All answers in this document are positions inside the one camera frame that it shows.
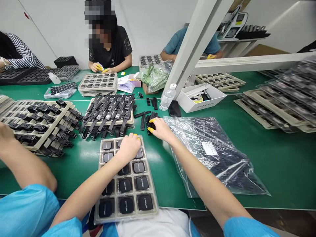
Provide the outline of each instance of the hand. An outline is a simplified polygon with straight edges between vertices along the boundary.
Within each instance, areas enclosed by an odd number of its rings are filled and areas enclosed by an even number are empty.
[[[13,131],[8,125],[0,122],[0,150],[7,149],[12,142],[17,141],[14,138]]]
[[[105,69],[102,73],[106,73],[106,72],[116,72],[116,69],[114,67],[109,67]]]
[[[130,133],[129,136],[126,135],[123,138],[119,151],[115,155],[122,162],[122,167],[136,157],[140,146],[141,139],[137,137],[137,134]]]
[[[4,62],[2,62],[2,60],[0,60],[0,69],[3,69],[3,68],[5,68],[5,64],[4,64]]]
[[[147,129],[159,139],[164,140],[169,144],[172,143],[175,139],[177,139],[162,118],[153,118],[149,122],[154,123],[154,125],[156,126],[156,130],[150,127]]]
[[[102,71],[102,68],[98,63],[94,63],[91,65],[91,70],[93,72],[100,72],[100,71]]]

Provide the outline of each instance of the white label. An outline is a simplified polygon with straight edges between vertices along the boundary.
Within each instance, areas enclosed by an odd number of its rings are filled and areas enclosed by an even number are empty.
[[[207,155],[218,155],[211,142],[201,142]]]

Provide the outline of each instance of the white plastic bottle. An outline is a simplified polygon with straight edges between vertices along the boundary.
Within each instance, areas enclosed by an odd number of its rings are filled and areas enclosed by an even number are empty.
[[[175,89],[177,84],[171,84],[170,89],[167,90],[161,97],[159,109],[160,110],[167,110],[175,97]]]
[[[58,85],[61,83],[60,79],[54,73],[49,72],[48,75],[49,79],[51,79],[54,84]]]

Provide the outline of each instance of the white box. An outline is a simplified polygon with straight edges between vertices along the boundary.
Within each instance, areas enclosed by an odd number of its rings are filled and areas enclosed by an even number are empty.
[[[205,85],[206,85],[206,91],[210,95],[211,100],[195,103],[185,94],[186,92],[189,92],[193,89],[197,89],[199,87],[203,87]],[[190,113],[197,110],[213,107],[217,105],[225,97],[226,95],[223,92],[219,91],[218,89],[216,89],[215,87],[211,86],[208,83],[204,83],[204,84],[199,84],[199,85],[181,89],[176,100],[186,113]]]

